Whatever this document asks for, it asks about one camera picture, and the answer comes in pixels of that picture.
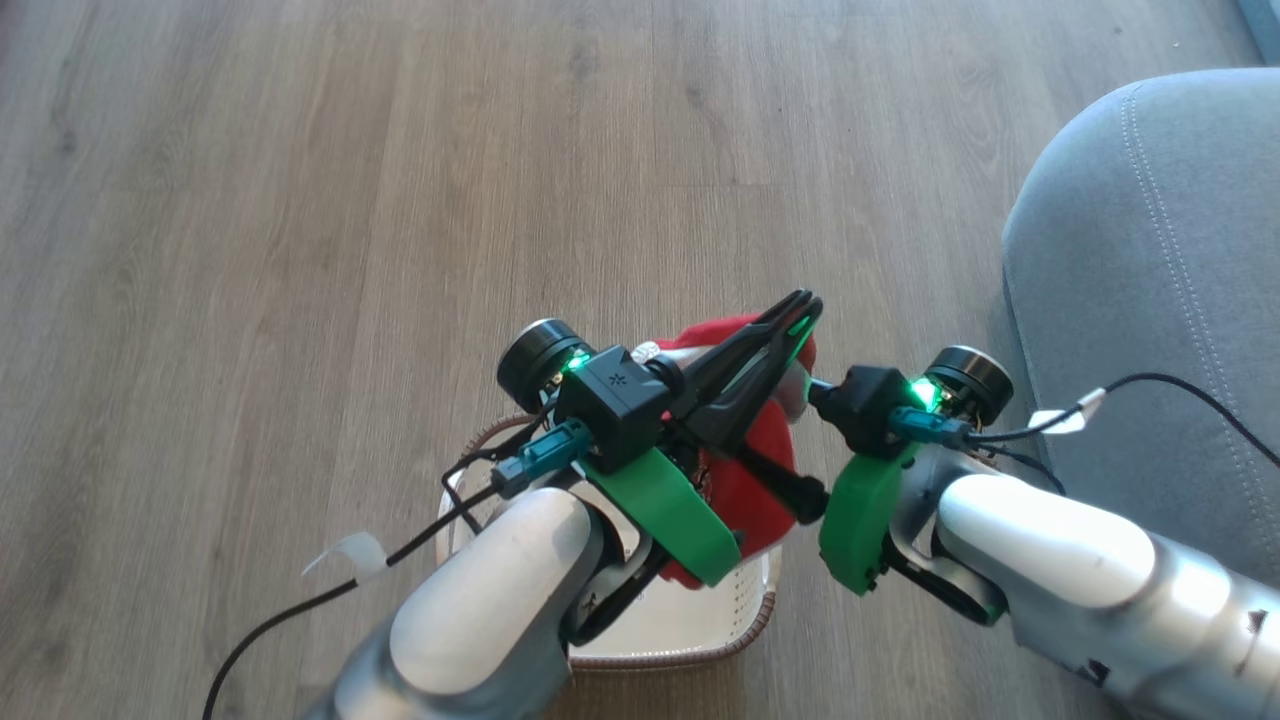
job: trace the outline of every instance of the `stitching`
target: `stitching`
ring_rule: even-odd
[[[1222,368],[1222,360],[1219,356],[1217,348],[1213,345],[1213,338],[1210,334],[1208,323],[1204,319],[1204,310],[1201,306],[1199,296],[1196,293],[1196,287],[1192,284],[1187,261],[1183,258],[1181,247],[1178,243],[1178,236],[1174,232],[1174,224],[1170,220],[1164,200],[1160,197],[1160,188],[1156,187],[1155,173],[1151,170],[1151,163],[1147,160],[1146,147],[1143,147],[1142,143],[1142,136],[1138,131],[1138,119],[1134,113],[1139,90],[1142,90],[1142,85],[1135,86],[1120,104],[1120,131],[1124,137],[1125,150],[1129,152],[1129,164],[1133,168],[1134,176],[1138,178],[1138,186],[1142,190],[1143,200],[1147,202],[1147,213],[1151,217],[1156,237],[1160,240],[1161,254],[1164,256],[1165,265],[1169,268],[1170,279],[1174,282],[1174,290],[1178,293],[1178,304],[1183,310],[1183,316],[1187,319],[1188,329],[1190,329],[1192,342],[1196,346],[1197,355],[1199,355],[1201,366],[1208,377],[1210,392],[1219,395],[1219,387],[1221,387],[1221,396],[1225,398],[1224,405],[1226,405],[1231,413],[1236,413],[1235,397],[1231,395],[1231,391],[1226,384],[1226,373]],[[1129,141],[1129,127],[1133,128],[1133,143]],[[1143,178],[1143,172],[1138,168],[1138,160],[1142,160],[1142,169],[1146,170],[1146,178]],[[1156,215],[1157,208],[1160,210],[1158,218]],[[1164,229],[1161,229],[1161,219],[1164,220]],[[1169,232],[1167,238],[1165,237],[1165,231]],[[1174,266],[1175,259],[1178,261],[1178,269]],[[1192,310],[1196,313],[1194,318],[1192,315]],[[1262,529],[1261,534],[1263,550],[1270,561],[1272,557],[1272,543],[1271,534],[1266,530],[1266,527],[1262,523],[1262,512],[1260,510],[1258,496],[1261,496],[1265,501],[1266,495],[1262,487],[1262,479],[1258,475],[1257,464],[1253,461],[1248,448],[1245,448],[1244,459],[1248,462],[1251,470],[1249,475],[1253,480],[1251,483],[1251,478],[1245,477],[1244,464],[1240,462],[1240,454],[1236,451],[1235,438],[1231,436],[1231,428],[1228,425],[1226,420],[1219,419],[1219,421],[1222,425],[1222,433],[1226,437],[1228,450],[1231,452],[1231,460],[1235,464],[1240,486],[1244,489],[1245,501],[1249,503],[1249,514]]]

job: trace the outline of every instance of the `green led light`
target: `green led light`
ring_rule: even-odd
[[[924,409],[933,413],[942,401],[942,391],[928,378],[920,378],[911,383],[911,392],[924,402]]]
[[[572,357],[568,359],[568,363],[564,364],[564,372],[576,370],[582,365],[586,365],[586,361],[590,359],[590,355],[579,350]]]
[[[808,328],[809,323],[812,323],[812,322],[813,322],[813,315],[805,315],[804,318],[800,318],[799,323],[796,323],[795,325],[791,325],[791,329],[787,331],[787,334],[791,336],[791,337],[797,336],[800,333],[800,331]]]

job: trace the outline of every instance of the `teal connector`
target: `teal connector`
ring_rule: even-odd
[[[530,479],[563,470],[591,448],[591,433],[580,420],[568,419],[521,447],[516,456]]]
[[[936,413],[914,407],[895,407],[888,416],[893,434],[924,445],[941,445],[951,450],[968,450],[973,425]]]

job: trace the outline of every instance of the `basket rim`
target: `basket rim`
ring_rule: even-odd
[[[484,428],[476,433],[462,451],[461,456],[470,455],[476,450],[484,447],[490,439],[493,439],[498,433],[509,430],[512,428],[518,428],[526,425],[534,420],[532,415],[508,415],[492,423],[489,427]],[[442,493],[440,497],[440,512],[445,512],[443,503],[449,502],[447,495]],[[448,533],[448,543],[452,548],[453,546],[453,533]],[[771,566],[769,577],[765,577],[765,591],[760,597],[760,609],[755,614],[755,619],[751,624],[737,637],[733,642],[718,647],[716,650],[700,650],[696,652],[685,652],[676,655],[660,655],[660,656],[634,656],[634,657],[573,657],[570,655],[568,662],[573,670],[588,670],[588,671],[618,671],[618,670],[667,670],[672,667],[685,667],[690,665],[701,665],[707,662],[716,662],[718,660],[726,660],[733,657],[735,655],[746,650],[748,646],[754,643],[760,633],[764,632],[765,625],[769,624],[769,619],[773,618],[773,610],[777,605],[777,591],[773,587],[773,578],[777,574],[777,569]]]

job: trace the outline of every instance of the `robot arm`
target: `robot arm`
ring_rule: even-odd
[[[357,648],[305,720],[536,717],[568,679],[564,624],[609,528],[576,496],[521,496]]]
[[[563,324],[527,329],[499,383],[526,410],[556,413],[552,432],[495,466],[493,483],[517,501],[375,630],[305,717],[536,716],[568,678],[567,646],[603,632],[667,561],[718,582],[740,538],[690,492],[689,452],[749,457],[745,429],[818,313],[820,301],[792,293],[686,369],[639,365],[617,346],[596,354]],[[947,348],[914,382],[852,368],[809,395],[856,454],[829,496],[785,468],[744,465],[792,516],[823,519],[828,569],[858,594],[893,570],[982,625],[1007,612],[1019,644],[1135,710],[1280,719],[1280,593],[993,470],[965,438],[1011,395],[998,364],[970,348]],[[575,496],[527,489],[571,465],[645,533],[634,557]]]
[[[1280,717],[1280,593],[1007,475],[956,479],[946,552],[996,584],[1018,643],[1157,717]]]

